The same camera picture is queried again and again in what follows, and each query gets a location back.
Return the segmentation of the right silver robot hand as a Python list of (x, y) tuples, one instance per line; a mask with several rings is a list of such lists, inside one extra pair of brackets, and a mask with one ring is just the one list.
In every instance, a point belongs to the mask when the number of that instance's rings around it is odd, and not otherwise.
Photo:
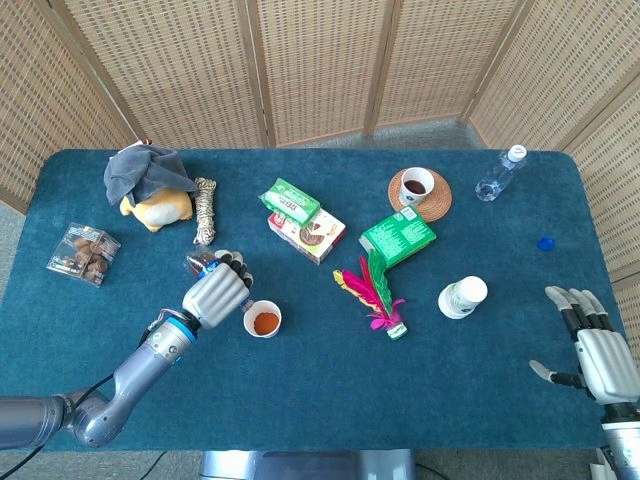
[(560, 312), (579, 362), (575, 374), (552, 371), (531, 360), (529, 367), (541, 379), (583, 389), (599, 405), (639, 400), (639, 370), (630, 347), (616, 331), (609, 314), (589, 290), (547, 286), (545, 295)]

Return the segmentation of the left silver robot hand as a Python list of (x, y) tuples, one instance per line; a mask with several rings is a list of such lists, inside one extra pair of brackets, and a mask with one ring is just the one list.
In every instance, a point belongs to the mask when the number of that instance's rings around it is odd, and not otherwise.
[(205, 329), (216, 327), (249, 297), (254, 279), (238, 251), (196, 250), (186, 255), (185, 266), (196, 282), (182, 307)]

